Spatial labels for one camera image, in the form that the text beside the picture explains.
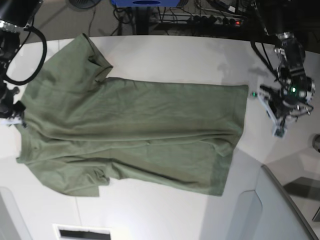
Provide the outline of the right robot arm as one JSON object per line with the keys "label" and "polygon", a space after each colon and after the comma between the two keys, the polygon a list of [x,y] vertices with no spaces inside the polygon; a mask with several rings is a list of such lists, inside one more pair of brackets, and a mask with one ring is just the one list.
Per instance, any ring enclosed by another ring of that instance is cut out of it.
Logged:
{"label": "right robot arm", "polygon": [[[0,123],[2,125],[22,125],[26,107],[21,101],[14,102],[20,93],[19,86],[30,83],[44,65],[48,47],[43,33],[34,27],[35,15],[42,6],[42,0],[2,0],[0,2]],[[20,42],[21,32],[37,35],[42,42],[42,55],[33,74],[23,81],[11,79],[8,68],[26,43]]]}

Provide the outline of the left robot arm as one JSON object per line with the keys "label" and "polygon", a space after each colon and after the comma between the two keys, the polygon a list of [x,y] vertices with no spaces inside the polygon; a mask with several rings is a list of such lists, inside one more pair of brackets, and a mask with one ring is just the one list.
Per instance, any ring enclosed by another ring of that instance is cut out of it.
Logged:
{"label": "left robot arm", "polygon": [[278,126],[283,126],[287,120],[295,121],[309,115],[313,111],[309,103],[316,91],[314,81],[306,75],[304,68],[305,50],[293,31],[285,25],[285,14],[292,4],[289,0],[256,0],[252,3],[265,33],[278,39],[274,47],[279,59],[277,68],[273,68],[270,60],[257,49],[256,43],[251,42],[256,55],[280,85],[278,89],[264,84],[259,87],[259,98]]}

